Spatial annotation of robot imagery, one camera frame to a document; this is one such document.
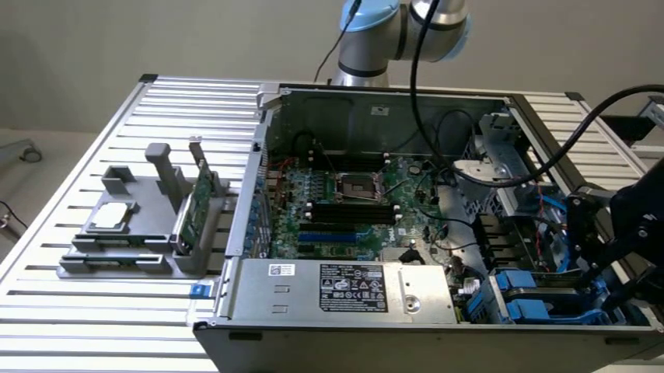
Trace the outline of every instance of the motherboard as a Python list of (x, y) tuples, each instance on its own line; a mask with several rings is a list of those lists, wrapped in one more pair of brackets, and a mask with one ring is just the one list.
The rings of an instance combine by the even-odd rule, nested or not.
[(373, 172), (318, 168), (288, 159), (269, 172), (271, 258), (397, 260), (442, 229), (429, 161), (385, 159)]

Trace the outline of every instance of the blue tab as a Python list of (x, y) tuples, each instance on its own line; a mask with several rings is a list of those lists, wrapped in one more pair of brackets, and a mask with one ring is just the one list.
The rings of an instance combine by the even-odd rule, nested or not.
[(508, 276), (509, 284), (513, 288), (537, 288), (531, 272), (525, 270), (507, 270), (504, 274)]
[(536, 299), (517, 299), (508, 303), (509, 318), (527, 322), (547, 322), (549, 312), (543, 301)]
[(211, 286), (203, 284), (191, 285), (191, 289), (189, 290), (189, 298), (190, 299), (210, 299), (211, 298)]
[(496, 275), (496, 282), (499, 283), (499, 289), (505, 291), (509, 289), (509, 281), (505, 277), (505, 273)]

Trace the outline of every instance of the blue pcie slot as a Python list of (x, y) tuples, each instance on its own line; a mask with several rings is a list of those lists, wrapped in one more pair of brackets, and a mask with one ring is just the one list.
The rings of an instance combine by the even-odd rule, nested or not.
[(356, 233), (345, 235), (322, 234), (322, 233), (300, 233), (298, 241), (301, 242), (350, 242), (356, 243)]

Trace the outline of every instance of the blue latch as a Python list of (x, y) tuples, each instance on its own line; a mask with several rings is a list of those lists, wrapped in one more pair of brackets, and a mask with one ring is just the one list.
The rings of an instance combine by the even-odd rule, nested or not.
[(203, 284), (191, 285), (189, 290), (190, 299), (210, 299), (211, 298), (211, 286)]

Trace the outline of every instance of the floor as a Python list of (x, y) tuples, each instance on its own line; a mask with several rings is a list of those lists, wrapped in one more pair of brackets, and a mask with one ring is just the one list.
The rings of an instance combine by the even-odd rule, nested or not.
[[(40, 213), (96, 135), (86, 132), (0, 129), (0, 146), (31, 138), (43, 152), (43, 159), (38, 163), (26, 163), (18, 159), (0, 165), (0, 200), (12, 206), (27, 224)], [(14, 243), (0, 236), (0, 261), (12, 247)]]

